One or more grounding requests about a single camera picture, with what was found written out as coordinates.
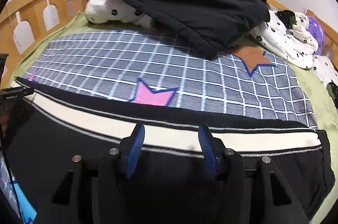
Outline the black striped sweatpants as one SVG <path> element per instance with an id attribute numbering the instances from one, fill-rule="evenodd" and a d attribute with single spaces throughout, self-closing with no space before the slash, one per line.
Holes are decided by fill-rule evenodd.
<path id="1" fill-rule="evenodd" d="M 240 116 L 227 127 L 226 118 L 213 113 L 183 119 L 169 114 L 165 106 L 147 103 L 122 109 L 106 106 L 108 113 L 103 114 L 94 102 L 80 101 L 75 94 L 23 78 L 15 81 L 19 86 L 34 88 L 34 94 L 1 103 L 1 149 L 14 174 L 15 197 L 26 198 L 36 213 L 72 168 L 75 155 L 108 156 L 137 123 L 144 124 L 145 138 L 135 173 L 119 184 L 123 219 L 117 223 L 219 223 L 214 213 L 218 189 L 198 139 L 202 124 L 238 152 L 247 168 L 255 167 L 262 156 L 270 157 L 299 199 L 308 223 L 337 182 L 324 130 L 313 130 L 320 144 L 314 152 L 294 156 L 296 148 L 310 143 L 308 128 L 295 121 Z M 36 215 L 24 213 L 28 223 L 35 223 Z"/>

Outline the green bed sheet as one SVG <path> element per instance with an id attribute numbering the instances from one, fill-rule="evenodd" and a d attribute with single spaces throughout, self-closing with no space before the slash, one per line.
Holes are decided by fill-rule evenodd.
<path id="1" fill-rule="evenodd" d="M 162 30 L 162 31 L 156 31 L 156 30 L 148 30 L 144 29 L 142 27 L 135 26 L 133 24 L 124 24 L 120 22 L 112 22 L 107 24 L 101 24 L 101 25 L 94 25 L 89 23 L 85 16 L 83 14 L 76 15 L 72 21 L 65 27 L 57 30 L 56 32 L 50 34 L 47 36 L 44 40 L 40 41 L 37 46 L 35 46 L 34 50 L 27 55 L 23 60 L 21 60 L 18 67 L 15 69 L 14 74 L 11 76 L 11 81 L 9 83 L 10 86 L 15 87 L 15 81 L 18 78 L 23 78 L 20 76 L 20 72 L 22 71 L 22 65 L 25 64 L 28 60 L 31 60 L 32 55 L 35 52 L 42 52 L 43 49 L 45 49 L 47 43 L 52 39 L 56 37 L 64 37 L 68 35 L 73 34 L 79 34 L 79 33 L 91 33 L 96 31 L 111 31 L 111 30 L 129 30 L 129 31 L 142 31 L 142 32 L 148 32 L 148 33 L 156 33 L 161 36 L 165 37 L 172 37 L 176 40 L 180 40 L 183 42 L 183 44 L 186 47 L 190 47 L 183 39 L 177 37 L 175 34 Z M 240 50 L 248 50 L 250 53 L 249 46 L 253 45 L 257 49 L 263 50 L 257 42 L 253 41 L 253 39 L 241 39 L 236 43 L 236 48 Z M 193 49 L 196 56 L 198 58 L 200 57 L 196 51 Z M 253 69 L 254 65 L 256 64 L 257 60 L 252 59 L 250 56 L 241 56 L 249 63 L 249 68 Z M 317 122 L 317 129 L 315 130 L 324 130 L 327 133 L 327 137 L 329 140 L 329 144 L 331 147 L 331 163 L 332 163 L 332 170 L 335 174 L 336 180 L 337 180 L 337 109 L 332 101 L 332 98 L 329 96 L 329 93 L 327 92 L 324 85 L 320 82 L 319 78 L 317 78 L 316 74 L 311 69 L 302 69 L 298 68 L 286 61 L 287 64 L 289 64 L 294 71 L 298 83 L 305 92 L 305 95 L 308 97 L 313 113 L 316 118 Z M 34 82 L 32 78 L 26 79 L 30 82 Z M 164 106 L 163 103 L 166 101 L 165 96 L 161 96 L 159 99 L 155 101 L 155 106 Z M 146 104 L 147 100 L 144 97 L 138 97 L 136 104 Z M 325 198 L 323 204 L 320 206 L 319 210 L 313 217 L 313 219 L 309 223 L 320 223 L 325 216 L 329 213 L 332 205 L 337 200 L 337 182 L 329 195 Z"/>

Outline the grey checked star blanket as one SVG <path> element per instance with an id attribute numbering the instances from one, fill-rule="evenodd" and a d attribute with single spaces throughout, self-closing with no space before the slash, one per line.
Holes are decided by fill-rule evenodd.
<path id="1" fill-rule="evenodd" d="M 42 52 L 22 65 L 21 77 L 106 106 L 122 109 L 144 97 L 149 106 L 161 96 L 171 115 L 213 113 L 233 127 L 238 117 L 295 121 L 308 128 L 309 145 L 294 156 L 319 147 L 312 105 L 291 66 L 271 52 L 249 46 L 253 69 L 241 56 L 222 52 L 198 58 L 172 37 L 129 30 L 96 31 L 52 38 Z"/>

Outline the white floral pillow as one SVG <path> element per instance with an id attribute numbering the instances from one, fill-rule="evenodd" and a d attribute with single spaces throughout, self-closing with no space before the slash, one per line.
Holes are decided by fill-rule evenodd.
<path id="1" fill-rule="evenodd" d="M 332 98 L 335 107 L 337 108 L 338 89 L 337 89 L 337 70 L 331 60 L 326 56 L 315 55 L 313 62 L 313 71 L 326 88 L 329 96 Z"/>

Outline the purple plush toy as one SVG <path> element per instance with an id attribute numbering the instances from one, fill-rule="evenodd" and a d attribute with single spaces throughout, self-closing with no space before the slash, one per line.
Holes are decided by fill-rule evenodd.
<path id="1" fill-rule="evenodd" d="M 321 27 L 321 24 L 319 21 L 313 17 L 313 16 L 308 16 L 309 19 L 309 32 L 311 35 L 317 40 L 318 42 L 318 49 L 315 52 L 316 55 L 321 55 L 323 51 L 323 47 L 325 44 L 325 36 L 324 36 L 324 30 Z"/>

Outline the black jacket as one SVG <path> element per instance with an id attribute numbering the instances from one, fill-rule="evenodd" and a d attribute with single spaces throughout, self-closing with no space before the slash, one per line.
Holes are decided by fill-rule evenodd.
<path id="1" fill-rule="evenodd" d="M 212 60 L 238 38 L 270 21 L 266 0 L 122 0 L 172 29 Z"/>

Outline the wooden bed frame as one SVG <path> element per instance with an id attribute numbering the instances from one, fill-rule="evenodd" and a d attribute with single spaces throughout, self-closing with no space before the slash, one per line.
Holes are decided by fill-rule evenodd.
<path id="1" fill-rule="evenodd" d="M 1 12 L 1 53 L 8 54 L 1 78 L 1 87 L 6 87 L 15 69 L 29 55 L 41 40 L 67 26 L 80 12 L 87 0 L 12 0 Z M 48 4 L 56 8 L 59 22 L 47 29 L 43 12 Z M 18 25 L 27 26 L 27 45 L 21 49 L 19 38 L 14 36 Z"/>

